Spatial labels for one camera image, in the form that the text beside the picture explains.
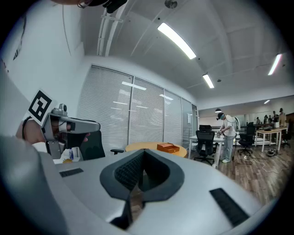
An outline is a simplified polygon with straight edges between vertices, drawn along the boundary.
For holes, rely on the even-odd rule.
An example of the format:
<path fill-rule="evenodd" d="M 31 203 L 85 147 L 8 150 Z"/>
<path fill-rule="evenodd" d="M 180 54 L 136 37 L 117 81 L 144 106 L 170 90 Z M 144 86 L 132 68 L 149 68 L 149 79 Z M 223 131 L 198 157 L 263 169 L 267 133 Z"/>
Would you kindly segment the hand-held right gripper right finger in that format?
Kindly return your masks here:
<path fill-rule="evenodd" d="M 184 172 L 177 163 L 149 149 L 143 152 L 142 169 L 139 189 L 143 202 L 166 201 L 184 183 Z"/>

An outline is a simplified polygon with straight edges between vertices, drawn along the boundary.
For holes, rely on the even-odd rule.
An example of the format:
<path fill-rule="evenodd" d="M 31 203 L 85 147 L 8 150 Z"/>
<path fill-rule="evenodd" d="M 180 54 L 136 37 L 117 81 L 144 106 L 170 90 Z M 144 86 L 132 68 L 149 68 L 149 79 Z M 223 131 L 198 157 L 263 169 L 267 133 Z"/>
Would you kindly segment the person's left hand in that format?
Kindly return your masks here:
<path fill-rule="evenodd" d="M 46 142 L 41 127 L 34 120 L 28 120 L 25 126 L 26 141 L 30 144 Z"/>

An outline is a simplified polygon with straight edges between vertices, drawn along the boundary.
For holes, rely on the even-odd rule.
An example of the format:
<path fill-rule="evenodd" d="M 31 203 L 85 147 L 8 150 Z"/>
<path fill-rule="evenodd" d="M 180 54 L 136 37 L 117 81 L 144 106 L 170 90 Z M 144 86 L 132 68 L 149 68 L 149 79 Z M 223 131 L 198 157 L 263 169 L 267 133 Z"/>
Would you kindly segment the long ceiling light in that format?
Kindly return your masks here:
<path fill-rule="evenodd" d="M 271 69 L 268 72 L 268 76 L 271 76 L 275 72 L 275 70 L 276 70 L 282 56 L 283 56 L 282 53 L 279 53 L 279 54 L 276 55 L 276 57 L 274 59 L 274 62 L 272 64 L 272 66 L 271 66 Z"/>
<path fill-rule="evenodd" d="M 190 48 L 190 46 L 183 40 L 183 38 L 174 31 L 169 25 L 166 23 L 161 23 L 158 26 L 158 31 L 163 33 L 166 37 L 168 37 L 174 44 L 176 44 L 185 54 L 186 56 L 191 60 L 196 58 L 196 54 L 193 52 L 193 50 Z"/>

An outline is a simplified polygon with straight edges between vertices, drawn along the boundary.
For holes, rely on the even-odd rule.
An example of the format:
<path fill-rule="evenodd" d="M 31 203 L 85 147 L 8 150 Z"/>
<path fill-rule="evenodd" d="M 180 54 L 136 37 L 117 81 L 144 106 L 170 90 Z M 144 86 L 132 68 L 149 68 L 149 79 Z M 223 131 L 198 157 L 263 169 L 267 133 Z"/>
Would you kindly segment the black mesh office chair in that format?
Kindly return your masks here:
<path fill-rule="evenodd" d="M 194 157 L 194 160 L 201 160 L 201 162 L 205 161 L 212 166 L 215 163 L 214 154 L 216 153 L 218 146 L 218 143 L 214 144 L 215 133 L 211 130 L 197 130 L 196 136 L 198 143 L 196 151 L 198 157 Z"/>

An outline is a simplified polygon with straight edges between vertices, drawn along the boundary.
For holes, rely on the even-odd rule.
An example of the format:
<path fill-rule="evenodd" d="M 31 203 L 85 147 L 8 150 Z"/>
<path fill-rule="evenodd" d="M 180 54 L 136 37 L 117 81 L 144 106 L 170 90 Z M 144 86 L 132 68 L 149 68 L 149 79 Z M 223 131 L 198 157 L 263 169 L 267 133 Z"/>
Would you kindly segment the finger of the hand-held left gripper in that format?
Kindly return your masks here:
<path fill-rule="evenodd" d="M 91 133 L 99 131 L 101 126 L 95 121 L 82 120 L 77 118 L 66 118 L 67 125 L 70 125 L 70 129 L 67 130 L 70 133 Z"/>

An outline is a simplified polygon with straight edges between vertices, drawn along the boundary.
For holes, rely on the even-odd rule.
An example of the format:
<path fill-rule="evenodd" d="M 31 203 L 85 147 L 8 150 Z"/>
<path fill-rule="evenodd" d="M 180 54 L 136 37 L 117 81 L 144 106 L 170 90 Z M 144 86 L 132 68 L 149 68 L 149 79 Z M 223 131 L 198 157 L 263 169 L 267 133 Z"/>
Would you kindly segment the group of people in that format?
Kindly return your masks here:
<path fill-rule="evenodd" d="M 279 112 L 273 111 L 272 113 L 255 113 L 254 119 L 256 121 L 256 124 L 279 123 L 279 127 L 287 126 L 286 113 L 284 112 L 283 108 L 280 108 Z"/>

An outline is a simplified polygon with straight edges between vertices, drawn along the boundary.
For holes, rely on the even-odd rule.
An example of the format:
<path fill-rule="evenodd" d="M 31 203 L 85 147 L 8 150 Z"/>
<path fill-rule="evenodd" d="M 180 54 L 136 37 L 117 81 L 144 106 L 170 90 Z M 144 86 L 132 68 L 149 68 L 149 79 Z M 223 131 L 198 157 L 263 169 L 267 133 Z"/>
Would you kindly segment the white ceiling pipes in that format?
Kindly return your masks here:
<path fill-rule="evenodd" d="M 101 15 L 101 25 L 98 34 L 97 50 L 96 54 L 98 56 L 108 56 L 110 48 L 112 45 L 114 33 L 119 23 L 122 23 L 121 19 L 122 13 L 124 12 L 124 7 L 120 7 L 113 16 L 104 10 Z"/>

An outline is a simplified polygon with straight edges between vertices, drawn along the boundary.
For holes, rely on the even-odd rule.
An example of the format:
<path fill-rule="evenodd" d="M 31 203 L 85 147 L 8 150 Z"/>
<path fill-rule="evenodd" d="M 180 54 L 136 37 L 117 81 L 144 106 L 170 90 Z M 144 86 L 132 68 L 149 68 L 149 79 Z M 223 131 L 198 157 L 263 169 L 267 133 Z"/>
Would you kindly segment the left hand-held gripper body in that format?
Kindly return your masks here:
<path fill-rule="evenodd" d="M 32 119 L 39 124 L 46 140 L 46 150 L 53 159 L 59 159 L 66 147 L 66 141 L 62 139 L 61 133 L 69 130 L 67 125 L 67 107 L 60 104 L 56 108 L 54 101 L 43 90 L 37 91 L 29 108 L 28 113 Z"/>

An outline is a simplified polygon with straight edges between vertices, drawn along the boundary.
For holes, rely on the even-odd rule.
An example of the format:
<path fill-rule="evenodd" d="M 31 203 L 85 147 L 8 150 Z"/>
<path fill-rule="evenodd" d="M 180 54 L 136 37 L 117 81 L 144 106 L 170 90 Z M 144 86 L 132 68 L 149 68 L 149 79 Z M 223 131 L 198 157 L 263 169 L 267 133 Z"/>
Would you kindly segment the orange box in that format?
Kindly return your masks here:
<path fill-rule="evenodd" d="M 167 152 L 167 153 L 170 153 L 170 154 L 173 154 L 173 153 L 179 152 L 180 148 L 178 146 L 175 146 L 175 145 L 167 145 L 167 146 L 165 146 L 163 148 L 163 151 Z"/>

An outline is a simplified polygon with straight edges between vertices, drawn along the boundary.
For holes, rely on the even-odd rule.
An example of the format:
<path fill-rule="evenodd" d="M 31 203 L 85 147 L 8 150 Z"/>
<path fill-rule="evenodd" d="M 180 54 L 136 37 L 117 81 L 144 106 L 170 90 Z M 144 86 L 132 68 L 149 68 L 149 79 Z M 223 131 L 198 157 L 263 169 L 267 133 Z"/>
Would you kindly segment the short ceiling light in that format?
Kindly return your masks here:
<path fill-rule="evenodd" d="M 214 85 L 213 85 L 213 82 L 212 82 L 210 76 L 206 73 L 203 75 L 203 78 L 204 78 L 205 82 L 207 83 L 207 85 L 209 86 L 209 88 L 213 89 Z"/>

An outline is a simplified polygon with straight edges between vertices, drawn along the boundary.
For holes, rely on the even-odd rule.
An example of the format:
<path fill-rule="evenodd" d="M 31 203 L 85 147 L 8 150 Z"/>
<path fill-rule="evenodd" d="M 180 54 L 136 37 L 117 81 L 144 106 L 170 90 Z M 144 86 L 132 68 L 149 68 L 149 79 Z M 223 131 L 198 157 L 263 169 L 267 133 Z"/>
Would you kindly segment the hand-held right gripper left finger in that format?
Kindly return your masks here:
<path fill-rule="evenodd" d="M 106 166 L 100 174 L 100 182 L 110 197 L 124 202 L 122 215 L 114 218 L 111 224 L 127 229 L 133 222 L 130 195 L 144 171 L 145 150 L 137 150 Z"/>

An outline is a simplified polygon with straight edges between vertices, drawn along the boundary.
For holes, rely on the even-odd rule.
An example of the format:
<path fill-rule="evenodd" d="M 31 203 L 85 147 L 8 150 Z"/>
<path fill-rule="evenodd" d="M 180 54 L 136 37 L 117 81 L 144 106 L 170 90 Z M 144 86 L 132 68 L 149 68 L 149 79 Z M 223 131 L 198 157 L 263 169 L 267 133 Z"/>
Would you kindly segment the wooden top white table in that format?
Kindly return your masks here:
<path fill-rule="evenodd" d="M 281 142 L 282 142 L 282 131 L 283 130 L 287 130 L 286 127 L 279 127 L 279 128 L 274 128 L 271 129 L 269 131 L 266 130 L 256 130 L 255 134 L 262 134 L 263 138 L 262 138 L 262 149 L 261 152 L 264 152 L 264 147 L 265 147 L 265 136 L 266 134 L 272 135 L 272 134 L 277 134 L 277 150 L 280 151 L 280 146 L 281 146 Z"/>

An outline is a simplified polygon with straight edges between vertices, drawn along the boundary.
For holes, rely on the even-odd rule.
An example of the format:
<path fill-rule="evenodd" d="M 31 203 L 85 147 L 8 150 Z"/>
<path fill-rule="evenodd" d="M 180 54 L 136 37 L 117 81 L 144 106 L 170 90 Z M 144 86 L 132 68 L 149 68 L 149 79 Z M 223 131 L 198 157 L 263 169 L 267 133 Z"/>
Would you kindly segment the black wrist band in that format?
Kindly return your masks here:
<path fill-rule="evenodd" d="M 26 140 L 26 137 L 25 137 L 25 126 L 27 124 L 27 121 L 32 119 L 31 116 L 28 116 L 27 118 L 25 118 L 25 120 L 23 121 L 23 124 L 22 124 L 22 139 L 23 140 Z"/>

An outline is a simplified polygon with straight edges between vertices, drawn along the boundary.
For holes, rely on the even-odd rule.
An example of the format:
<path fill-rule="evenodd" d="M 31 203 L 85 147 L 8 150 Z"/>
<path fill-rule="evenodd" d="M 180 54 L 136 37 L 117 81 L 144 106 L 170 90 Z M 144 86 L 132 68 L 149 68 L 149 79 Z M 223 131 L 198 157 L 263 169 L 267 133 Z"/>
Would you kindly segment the white desk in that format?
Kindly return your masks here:
<path fill-rule="evenodd" d="M 198 138 L 196 135 L 189 137 L 189 152 L 188 152 L 188 159 L 192 159 L 191 157 L 191 151 L 192 151 L 192 142 L 193 141 L 197 141 Z M 216 148 L 216 153 L 214 154 L 214 163 L 212 165 L 212 167 L 214 168 L 218 168 L 219 165 L 219 161 L 220 161 L 220 157 L 221 157 L 221 149 L 222 149 L 222 145 L 224 143 L 224 137 L 214 137 L 214 143 L 218 143 L 218 146 Z"/>

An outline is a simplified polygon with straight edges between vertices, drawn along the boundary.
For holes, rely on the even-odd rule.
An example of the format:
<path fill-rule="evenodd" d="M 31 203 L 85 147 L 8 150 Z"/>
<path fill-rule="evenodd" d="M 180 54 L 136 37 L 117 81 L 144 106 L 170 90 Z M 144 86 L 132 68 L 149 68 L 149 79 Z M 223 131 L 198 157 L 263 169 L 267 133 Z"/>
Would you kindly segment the black swivel chair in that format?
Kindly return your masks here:
<path fill-rule="evenodd" d="M 245 134 L 240 134 L 240 140 L 238 143 L 240 144 L 243 149 L 238 149 L 237 152 L 239 155 L 242 153 L 248 153 L 248 156 L 250 157 L 253 151 L 250 149 L 251 146 L 254 144 L 254 137 L 255 137 L 255 126 L 253 122 L 248 123 L 246 128 Z"/>

